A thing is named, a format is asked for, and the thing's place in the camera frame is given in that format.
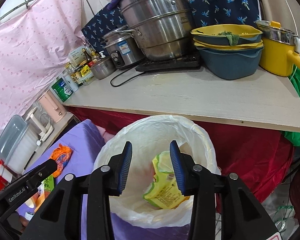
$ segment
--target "plastic bag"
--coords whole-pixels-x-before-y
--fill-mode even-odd
[[[112,213],[142,228],[181,227],[190,223],[193,197],[171,210],[159,210],[142,198],[153,180],[152,159],[169,150],[172,140],[176,140],[181,152],[190,154],[195,163],[220,174],[209,135],[191,120],[175,115],[156,115],[138,120],[108,141],[94,163],[94,169],[108,164],[111,156],[122,153],[126,141],[132,143],[126,188],[120,197],[110,197]]]

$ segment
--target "green vegetable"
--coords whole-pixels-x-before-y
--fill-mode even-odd
[[[230,46],[235,46],[238,45],[239,42],[239,35],[237,34],[232,34],[231,32],[222,32],[218,34],[219,36],[226,36],[227,39],[229,40]]]

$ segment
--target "yellow handle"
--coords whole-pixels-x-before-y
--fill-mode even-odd
[[[271,21],[270,26],[274,28],[281,28],[281,24],[275,21]]]
[[[287,52],[287,58],[289,61],[291,61],[293,64],[295,64],[300,69],[300,54],[289,50]]]

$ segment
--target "purple table surface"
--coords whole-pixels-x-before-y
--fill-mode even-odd
[[[87,119],[69,132],[60,140],[53,144],[27,171],[50,158],[51,153],[59,146],[59,143],[69,146],[73,152],[68,165],[63,169],[61,175],[55,179],[57,184],[68,173],[73,173],[77,177],[90,174],[93,171],[93,164],[105,141],[98,128]],[[19,215],[24,216],[26,212],[33,212],[34,209],[23,204],[18,208]],[[82,221],[81,221],[81,240],[87,240],[86,228],[87,216],[87,195],[83,196]],[[129,224],[115,214],[111,214],[112,226],[115,240],[186,240],[189,232],[189,225],[184,227],[163,227],[157,229],[140,228]]]

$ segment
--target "yellow snack wrapper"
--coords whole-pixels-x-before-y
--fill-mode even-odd
[[[143,195],[143,199],[162,209],[173,209],[189,199],[178,189],[169,151],[158,154],[152,160],[152,164],[155,172],[154,181]]]
[[[90,68],[88,65],[85,65],[81,70],[80,70],[80,74],[82,77],[84,77],[85,75],[89,74],[91,72]]]

